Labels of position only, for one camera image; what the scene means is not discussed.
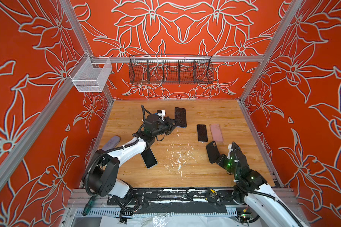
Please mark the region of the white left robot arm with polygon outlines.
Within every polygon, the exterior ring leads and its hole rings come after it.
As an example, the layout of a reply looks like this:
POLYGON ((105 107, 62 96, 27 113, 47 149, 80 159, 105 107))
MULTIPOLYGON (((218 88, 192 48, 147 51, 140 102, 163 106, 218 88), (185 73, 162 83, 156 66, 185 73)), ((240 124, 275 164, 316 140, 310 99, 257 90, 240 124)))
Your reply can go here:
POLYGON ((112 195, 125 198, 131 186, 118 179, 120 167, 138 154, 147 168, 157 165, 151 146, 155 141, 160 141, 158 136, 169 135, 176 127, 175 119, 150 114, 143 117, 143 123, 133 134, 132 140, 120 147, 98 150, 83 175, 82 182, 87 194, 91 197, 112 195))

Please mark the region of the pink phone case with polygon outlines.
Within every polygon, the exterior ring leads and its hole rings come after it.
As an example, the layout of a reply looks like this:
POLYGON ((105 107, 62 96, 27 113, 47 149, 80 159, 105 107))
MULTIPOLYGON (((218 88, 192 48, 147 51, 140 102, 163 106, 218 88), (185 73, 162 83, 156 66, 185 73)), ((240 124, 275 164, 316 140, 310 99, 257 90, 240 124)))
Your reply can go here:
POLYGON ((212 134, 213 141, 215 142, 223 142, 223 135, 221 131, 221 127, 218 124, 211 124, 210 130, 212 134))

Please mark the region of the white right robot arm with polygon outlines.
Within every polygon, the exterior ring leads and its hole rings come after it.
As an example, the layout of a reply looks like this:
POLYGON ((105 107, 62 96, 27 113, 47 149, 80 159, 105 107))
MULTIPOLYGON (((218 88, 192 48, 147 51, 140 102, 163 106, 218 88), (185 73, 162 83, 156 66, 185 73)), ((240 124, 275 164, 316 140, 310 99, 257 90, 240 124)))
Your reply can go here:
POLYGON ((236 203, 245 203, 269 227, 306 227, 307 225, 280 199, 267 180, 250 168, 241 148, 232 142, 228 156, 218 162, 234 176, 233 197, 236 203))

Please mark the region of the black phone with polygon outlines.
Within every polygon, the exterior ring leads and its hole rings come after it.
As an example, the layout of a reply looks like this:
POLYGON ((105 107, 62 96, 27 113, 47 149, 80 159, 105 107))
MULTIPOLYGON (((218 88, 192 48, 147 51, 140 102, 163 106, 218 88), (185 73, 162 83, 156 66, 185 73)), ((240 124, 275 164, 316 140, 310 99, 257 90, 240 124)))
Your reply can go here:
POLYGON ((198 141, 208 142, 207 128, 205 124, 197 125, 198 141))
POLYGON ((151 169, 152 167, 154 167, 158 163, 150 148, 143 151, 141 153, 141 156, 142 156, 142 159, 145 163, 146 168, 148 168, 148 169, 151 169))
POLYGON ((175 115, 176 126, 180 128, 186 128, 187 127, 186 109, 181 108, 181 107, 176 107, 174 115, 175 115))

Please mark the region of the black phone case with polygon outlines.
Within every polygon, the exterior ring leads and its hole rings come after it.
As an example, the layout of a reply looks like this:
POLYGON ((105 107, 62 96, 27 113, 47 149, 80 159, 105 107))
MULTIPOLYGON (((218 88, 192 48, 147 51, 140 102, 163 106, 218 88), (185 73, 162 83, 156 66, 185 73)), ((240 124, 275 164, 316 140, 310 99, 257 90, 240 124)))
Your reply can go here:
POLYGON ((206 151, 207 151, 209 162, 211 164, 216 163, 219 157, 221 156, 215 141, 212 141, 206 145, 206 151))

